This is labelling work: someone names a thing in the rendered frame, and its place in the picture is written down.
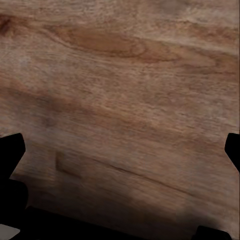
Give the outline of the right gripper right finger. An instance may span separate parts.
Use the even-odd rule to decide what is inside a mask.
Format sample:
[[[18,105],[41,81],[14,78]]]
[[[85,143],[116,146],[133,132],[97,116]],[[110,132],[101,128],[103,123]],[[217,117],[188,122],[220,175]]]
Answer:
[[[229,133],[224,150],[240,172],[240,134]]]

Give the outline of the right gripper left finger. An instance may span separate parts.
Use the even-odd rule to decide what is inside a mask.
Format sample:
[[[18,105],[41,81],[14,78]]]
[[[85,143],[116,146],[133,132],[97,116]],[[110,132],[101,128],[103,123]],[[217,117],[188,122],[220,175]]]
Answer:
[[[21,133],[0,138],[0,193],[25,152]]]

